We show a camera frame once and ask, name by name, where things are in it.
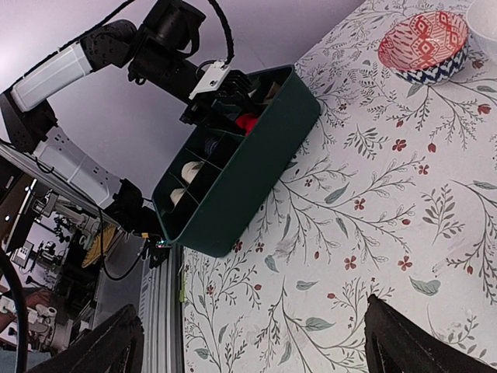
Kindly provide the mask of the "khaki tan underwear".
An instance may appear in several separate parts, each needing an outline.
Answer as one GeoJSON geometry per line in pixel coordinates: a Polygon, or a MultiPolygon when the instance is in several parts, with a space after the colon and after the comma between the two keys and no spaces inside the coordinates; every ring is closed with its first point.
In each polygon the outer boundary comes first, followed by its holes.
{"type": "Polygon", "coordinates": [[[273,99],[275,98],[276,94],[280,91],[280,88],[281,88],[281,84],[278,83],[278,82],[273,82],[272,85],[270,86],[269,88],[269,91],[268,93],[266,94],[266,96],[264,97],[264,100],[262,101],[262,103],[264,105],[269,105],[271,104],[271,102],[273,101],[273,99]]]}

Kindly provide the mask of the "red garment with white print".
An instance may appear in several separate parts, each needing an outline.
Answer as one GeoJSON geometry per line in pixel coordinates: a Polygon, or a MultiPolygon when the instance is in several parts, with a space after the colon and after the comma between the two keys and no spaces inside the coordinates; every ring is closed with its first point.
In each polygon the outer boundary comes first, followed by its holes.
{"type": "Polygon", "coordinates": [[[249,134],[253,131],[254,127],[258,122],[259,117],[253,113],[246,113],[241,115],[235,120],[236,125],[242,129],[245,133],[245,136],[249,136],[249,134]]]}

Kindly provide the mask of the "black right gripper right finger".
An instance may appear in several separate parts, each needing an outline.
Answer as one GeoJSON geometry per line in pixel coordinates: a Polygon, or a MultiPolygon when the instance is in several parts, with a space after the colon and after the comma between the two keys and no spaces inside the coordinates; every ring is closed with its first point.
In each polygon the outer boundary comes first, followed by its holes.
{"type": "Polygon", "coordinates": [[[495,372],[430,336],[376,295],[367,299],[365,355],[369,372],[495,372]]]}

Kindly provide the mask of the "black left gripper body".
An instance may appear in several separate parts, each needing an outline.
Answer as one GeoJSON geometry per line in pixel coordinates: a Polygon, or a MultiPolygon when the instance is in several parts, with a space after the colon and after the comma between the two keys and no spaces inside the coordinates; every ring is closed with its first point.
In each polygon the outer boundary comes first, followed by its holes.
{"type": "Polygon", "coordinates": [[[219,88],[190,93],[200,82],[200,68],[181,58],[174,50],[160,45],[151,30],[141,26],[130,39],[128,80],[138,85],[150,82],[186,104],[180,120],[198,127],[233,127],[235,122],[216,106],[236,105],[250,113],[256,112],[256,103],[249,96],[252,82],[239,70],[232,70],[219,88]]]}

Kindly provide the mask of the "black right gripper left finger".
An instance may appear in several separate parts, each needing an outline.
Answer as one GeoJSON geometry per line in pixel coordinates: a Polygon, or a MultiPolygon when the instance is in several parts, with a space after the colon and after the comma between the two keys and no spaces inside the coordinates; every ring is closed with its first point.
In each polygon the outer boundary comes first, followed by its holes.
{"type": "Polygon", "coordinates": [[[132,304],[123,306],[67,350],[31,372],[141,372],[144,328],[132,304]]]}

